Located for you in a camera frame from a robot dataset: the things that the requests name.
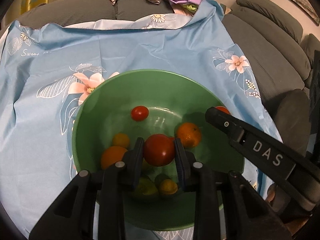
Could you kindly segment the small tan round fruit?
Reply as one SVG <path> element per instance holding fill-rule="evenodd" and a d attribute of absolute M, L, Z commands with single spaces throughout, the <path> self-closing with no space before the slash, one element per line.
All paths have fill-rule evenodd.
<path fill-rule="evenodd" d="M 171 179 L 165 179 L 159 185 L 159 192 L 163 195 L 173 195 L 177 191 L 178 185 Z"/>

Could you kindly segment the orange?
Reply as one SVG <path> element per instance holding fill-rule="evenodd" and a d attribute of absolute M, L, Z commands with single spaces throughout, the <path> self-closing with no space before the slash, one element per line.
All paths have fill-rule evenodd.
<path fill-rule="evenodd" d="M 121 146 L 111 146 L 107 148 L 101 155 L 100 165 L 103 170 L 109 166 L 121 161 L 127 149 Z"/>
<path fill-rule="evenodd" d="M 199 145 L 202 139 L 202 133 L 195 124 L 185 122 L 178 127 L 176 137 L 180 139 L 184 148 L 191 149 Z"/>

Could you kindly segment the oval green fruit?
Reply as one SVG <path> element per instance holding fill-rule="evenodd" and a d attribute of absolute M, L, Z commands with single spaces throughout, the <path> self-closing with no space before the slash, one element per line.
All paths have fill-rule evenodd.
<path fill-rule="evenodd" d="M 147 178 L 140 178 L 136 192 L 142 196 L 155 196 L 158 194 L 156 185 Z"/>

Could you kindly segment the red cherry tomato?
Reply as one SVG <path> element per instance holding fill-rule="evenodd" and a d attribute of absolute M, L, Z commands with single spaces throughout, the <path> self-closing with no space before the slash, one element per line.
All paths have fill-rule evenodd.
<path fill-rule="evenodd" d="M 153 134 L 144 142 L 143 155 L 145 161 L 155 167 L 170 164 L 175 156 L 174 137 L 164 134 Z"/>
<path fill-rule="evenodd" d="M 131 110 L 131 118 L 134 121 L 143 121 L 149 116 L 149 110 L 145 106 L 136 106 Z"/>

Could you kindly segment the round green fruit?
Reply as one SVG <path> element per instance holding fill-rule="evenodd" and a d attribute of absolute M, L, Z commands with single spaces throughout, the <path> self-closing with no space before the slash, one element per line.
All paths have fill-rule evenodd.
<path fill-rule="evenodd" d="M 167 176 L 166 174 L 160 173 L 156 176 L 155 178 L 155 185 L 157 188 L 159 188 L 160 184 L 162 181 L 166 180 L 166 179 L 170 179 L 169 176 Z"/>

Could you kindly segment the grey sofa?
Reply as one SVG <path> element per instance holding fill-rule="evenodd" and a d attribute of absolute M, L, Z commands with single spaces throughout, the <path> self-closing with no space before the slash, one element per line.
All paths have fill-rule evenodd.
<path fill-rule="evenodd" d="M 271 20 L 272 15 L 289 21 L 293 18 L 269 0 L 237 0 L 238 7 L 223 18 L 232 40 L 248 57 L 257 79 L 263 105 L 269 111 L 283 143 L 305 154 L 310 136 L 309 88 L 312 60 L 319 42 L 309 36 L 302 48 Z M 23 13 L 18 20 L 37 29 L 48 23 L 60 26 L 97 21 L 135 21 L 154 13 L 171 13 L 167 1 L 152 4 L 146 0 L 60 0 L 41 3 Z"/>

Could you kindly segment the green plastic bowl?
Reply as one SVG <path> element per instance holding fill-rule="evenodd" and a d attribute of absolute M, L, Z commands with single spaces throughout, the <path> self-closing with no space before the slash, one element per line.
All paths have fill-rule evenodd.
<path fill-rule="evenodd" d="M 190 150 L 197 161 L 214 171 L 244 170 L 244 158 L 228 143 L 227 135 L 208 124 L 204 114 L 222 102 L 195 81 L 161 70 L 135 70 L 119 74 L 99 85 L 80 106 L 73 126 L 72 152 L 78 172 L 101 170 L 100 159 L 117 133 L 136 139 L 153 134 L 175 135 L 184 122 L 196 124 L 202 133 Z M 149 116 L 140 122 L 131 110 L 145 106 Z M 124 217 L 130 224 L 152 231 L 174 231 L 193 226 L 195 193 L 178 190 L 172 197 L 129 195 L 124 199 Z"/>

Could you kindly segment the light blue floral cloth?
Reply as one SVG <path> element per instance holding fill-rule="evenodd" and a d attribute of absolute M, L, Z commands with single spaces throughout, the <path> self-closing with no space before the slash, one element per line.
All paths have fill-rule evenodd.
<path fill-rule="evenodd" d="M 279 139 L 260 99 L 253 62 L 203 0 L 194 16 L 149 13 L 136 21 L 81 20 L 63 27 L 12 22 L 1 36 L 1 203 L 28 237 L 76 175 L 71 131 L 86 88 L 134 69 L 197 81 L 237 118 Z"/>

